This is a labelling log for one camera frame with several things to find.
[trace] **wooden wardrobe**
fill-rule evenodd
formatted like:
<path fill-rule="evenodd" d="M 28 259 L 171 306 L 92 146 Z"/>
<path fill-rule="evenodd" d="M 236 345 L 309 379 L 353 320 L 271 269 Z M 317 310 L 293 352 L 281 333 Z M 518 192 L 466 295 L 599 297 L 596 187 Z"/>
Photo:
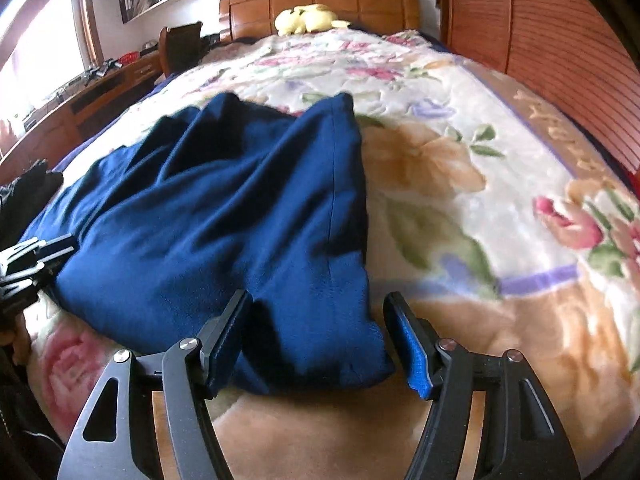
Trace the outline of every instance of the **wooden wardrobe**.
<path fill-rule="evenodd" d="M 440 0 L 454 52 L 529 86 L 640 167 L 640 73 L 591 0 Z"/>

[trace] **floral blanket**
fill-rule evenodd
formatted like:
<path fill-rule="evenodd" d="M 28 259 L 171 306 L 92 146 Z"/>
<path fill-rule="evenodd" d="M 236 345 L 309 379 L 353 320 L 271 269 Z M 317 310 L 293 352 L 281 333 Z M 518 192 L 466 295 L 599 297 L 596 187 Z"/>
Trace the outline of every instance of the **floral blanket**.
<path fill-rule="evenodd" d="M 131 107 L 69 165 L 65 185 L 143 139 L 160 115 L 222 91 L 291 114 L 350 92 L 367 175 L 373 316 L 382 321 L 384 295 L 400 290 L 472 351 L 521 349 L 583 474 L 620 443 L 640 413 L 640 208 L 555 108 L 411 31 L 272 36 L 214 50 Z M 32 307 L 35 317 L 47 301 Z M 68 437 L 116 345 L 64 312 L 44 317 L 30 380 Z M 236 479 L 388 480 L 404 477 L 429 405 L 398 372 L 360 392 L 227 390 L 210 408 Z M 459 478 L 473 476 L 481 417 L 478 395 Z M 161 423 L 158 431 L 173 478 Z"/>

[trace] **yellow plush toy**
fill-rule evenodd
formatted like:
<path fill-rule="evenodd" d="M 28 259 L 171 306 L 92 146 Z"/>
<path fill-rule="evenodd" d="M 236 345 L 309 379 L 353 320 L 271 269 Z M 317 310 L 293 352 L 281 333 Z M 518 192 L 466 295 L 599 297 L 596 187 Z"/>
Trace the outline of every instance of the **yellow plush toy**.
<path fill-rule="evenodd" d="M 350 22 L 338 20 L 329 7 L 313 4 L 283 10 L 275 21 L 278 35 L 304 34 L 305 32 L 324 32 L 331 28 L 347 28 Z"/>

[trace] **folded clothing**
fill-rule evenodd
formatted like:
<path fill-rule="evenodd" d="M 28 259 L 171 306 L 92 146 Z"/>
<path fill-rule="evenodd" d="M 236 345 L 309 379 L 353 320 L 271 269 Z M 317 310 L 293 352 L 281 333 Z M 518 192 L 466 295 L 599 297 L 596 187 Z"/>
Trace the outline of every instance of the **folded clothing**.
<path fill-rule="evenodd" d="M 24 238 L 73 233 L 51 290 L 99 333 L 164 351 L 255 299 L 235 383 L 369 386 L 393 365 L 369 316 L 360 133 L 348 94 L 294 118 L 220 94 L 97 161 Z"/>
<path fill-rule="evenodd" d="M 20 236 L 62 186 L 62 173 L 47 171 L 38 160 L 8 186 L 0 186 L 0 251 L 18 243 Z"/>

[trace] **chair backrest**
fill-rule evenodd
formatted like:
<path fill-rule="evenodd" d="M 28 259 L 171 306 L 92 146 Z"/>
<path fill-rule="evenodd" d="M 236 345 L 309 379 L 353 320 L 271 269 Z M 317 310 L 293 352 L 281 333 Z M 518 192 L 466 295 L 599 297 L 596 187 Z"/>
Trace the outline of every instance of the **chair backrest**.
<path fill-rule="evenodd" d="M 160 65 L 165 76 L 184 72 L 196 66 L 202 52 L 200 31 L 202 22 L 181 27 L 165 27 L 160 32 Z"/>

